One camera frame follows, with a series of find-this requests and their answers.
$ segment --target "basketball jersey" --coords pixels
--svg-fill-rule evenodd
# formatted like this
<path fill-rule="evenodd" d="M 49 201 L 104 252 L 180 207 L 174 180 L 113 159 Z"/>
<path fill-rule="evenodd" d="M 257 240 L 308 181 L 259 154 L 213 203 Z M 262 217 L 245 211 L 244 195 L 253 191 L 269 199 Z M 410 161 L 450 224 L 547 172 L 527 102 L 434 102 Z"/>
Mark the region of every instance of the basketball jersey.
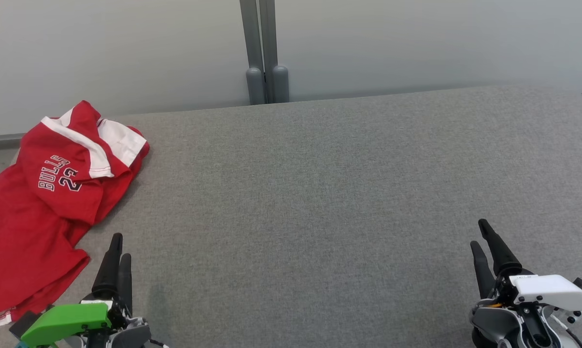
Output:
<path fill-rule="evenodd" d="M 76 279 L 88 263 L 76 243 L 125 194 L 148 152 L 138 130 L 101 119 L 86 101 L 25 134 L 0 174 L 0 326 L 43 311 Z"/>

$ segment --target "red shirt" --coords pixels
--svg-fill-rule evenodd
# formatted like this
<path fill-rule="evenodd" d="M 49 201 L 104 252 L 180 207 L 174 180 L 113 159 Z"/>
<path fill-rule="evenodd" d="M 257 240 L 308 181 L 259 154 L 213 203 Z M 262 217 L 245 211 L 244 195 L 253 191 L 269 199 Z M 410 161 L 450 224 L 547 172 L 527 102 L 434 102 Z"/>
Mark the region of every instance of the red shirt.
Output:
<path fill-rule="evenodd" d="M 123 197 L 147 156 L 138 130 L 86 101 L 44 117 L 0 174 L 0 325 L 56 301 L 88 263 L 74 249 Z"/>

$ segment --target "jersey sleeve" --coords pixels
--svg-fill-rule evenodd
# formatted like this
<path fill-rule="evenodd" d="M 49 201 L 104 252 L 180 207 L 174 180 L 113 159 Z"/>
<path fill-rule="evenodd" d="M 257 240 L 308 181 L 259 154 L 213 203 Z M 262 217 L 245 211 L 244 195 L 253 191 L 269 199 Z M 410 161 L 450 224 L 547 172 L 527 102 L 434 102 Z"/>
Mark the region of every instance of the jersey sleeve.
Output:
<path fill-rule="evenodd" d="M 99 181 L 113 174 L 104 150 L 62 121 L 46 117 L 30 130 L 17 161 L 28 187 L 57 215 L 93 225 L 103 197 Z"/>

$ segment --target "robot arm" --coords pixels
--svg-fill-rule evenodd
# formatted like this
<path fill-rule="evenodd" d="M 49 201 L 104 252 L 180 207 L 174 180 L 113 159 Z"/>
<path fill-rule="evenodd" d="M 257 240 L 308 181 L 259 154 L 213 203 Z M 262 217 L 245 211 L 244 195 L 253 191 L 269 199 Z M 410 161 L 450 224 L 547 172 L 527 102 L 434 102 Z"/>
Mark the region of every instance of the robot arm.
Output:
<path fill-rule="evenodd" d="M 478 348 L 575 347 L 569 337 L 553 330 L 547 317 L 554 317 L 551 313 L 558 310 L 569 323 L 576 322 L 582 315 L 582 280 L 570 282 L 560 275 L 534 275 L 521 266 L 486 220 L 481 219 L 478 224 L 489 245 L 496 278 L 490 272 L 482 247 L 471 242 L 482 298 L 470 315 L 474 344 Z M 582 347 L 571 331 L 568 334 Z"/>
<path fill-rule="evenodd" d="M 142 348 L 152 342 L 149 324 L 132 316 L 132 258 L 121 256 L 123 236 L 115 233 L 99 266 L 91 294 L 79 304 L 27 312 L 10 328 L 19 348 L 45 348 L 65 339 L 73 348 Z"/>

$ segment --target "gray table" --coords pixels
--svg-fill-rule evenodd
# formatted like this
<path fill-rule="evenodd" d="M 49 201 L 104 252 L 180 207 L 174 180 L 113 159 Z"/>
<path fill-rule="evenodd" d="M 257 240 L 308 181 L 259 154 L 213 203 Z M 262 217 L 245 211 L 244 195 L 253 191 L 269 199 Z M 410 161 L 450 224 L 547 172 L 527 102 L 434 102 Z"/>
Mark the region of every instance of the gray table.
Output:
<path fill-rule="evenodd" d="M 59 302 L 87 293 L 122 232 L 135 311 L 173 348 L 471 347 L 479 218 L 529 269 L 582 277 L 582 95 L 483 87 L 117 119 L 152 152 L 79 244 L 92 262 Z"/>

